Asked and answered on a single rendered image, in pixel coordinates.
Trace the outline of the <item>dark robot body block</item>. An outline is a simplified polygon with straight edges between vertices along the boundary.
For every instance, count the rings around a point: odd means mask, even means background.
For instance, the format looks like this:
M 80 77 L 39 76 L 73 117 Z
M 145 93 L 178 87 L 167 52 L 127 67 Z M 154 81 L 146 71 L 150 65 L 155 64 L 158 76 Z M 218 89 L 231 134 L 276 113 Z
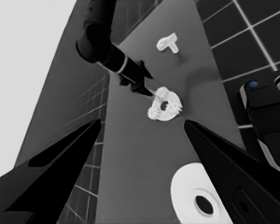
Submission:
M 265 159 L 280 172 L 280 74 L 247 81 L 239 89 L 239 98 Z

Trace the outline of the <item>small white toothed gear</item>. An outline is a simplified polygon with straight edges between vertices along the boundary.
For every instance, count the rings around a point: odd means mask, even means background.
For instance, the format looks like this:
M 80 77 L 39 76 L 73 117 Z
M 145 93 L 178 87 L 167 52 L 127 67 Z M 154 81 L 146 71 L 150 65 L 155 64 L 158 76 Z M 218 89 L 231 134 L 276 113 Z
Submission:
M 168 98 L 169 94 L 170 91 L 166 87 L 159 87 L 155 91 L 155 97 L 162 101 L 165 101 Z
M 157 106 L 151 106 L 147 111 L 147 116 L 152 120 L 158 120 L 160 116 L 160 109 Z
M 183 106 L 179 100 L 170 102 L 170 113 L 178 115 L 183 109 Z

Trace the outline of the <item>large thick white disc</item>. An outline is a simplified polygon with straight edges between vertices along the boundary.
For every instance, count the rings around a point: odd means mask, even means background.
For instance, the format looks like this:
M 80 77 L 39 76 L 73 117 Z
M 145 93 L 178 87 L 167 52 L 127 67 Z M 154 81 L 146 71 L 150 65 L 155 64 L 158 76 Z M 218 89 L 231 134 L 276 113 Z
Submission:
M 172 178 L 170 191 L 172 205 L 181 224 L 233 224 L 201 163 L 180 167 Z M 199 196 L 210 202 L 211 214 L 196 203 Z

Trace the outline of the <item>small white T-shaped piece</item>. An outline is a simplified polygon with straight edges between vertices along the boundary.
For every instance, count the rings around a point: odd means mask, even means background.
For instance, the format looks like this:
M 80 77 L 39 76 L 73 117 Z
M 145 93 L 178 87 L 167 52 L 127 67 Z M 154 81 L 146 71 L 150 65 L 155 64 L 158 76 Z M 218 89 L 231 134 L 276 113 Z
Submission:
M 177 35 L 175 33 L 172 33 L 166 37 L 161 38 L 158 41 L 156 48 L 159 51 L 170 49 L 173 54 L 177 54 L 179 52 L 179 48 L 176 44 L 176 41 L 177 41 Z

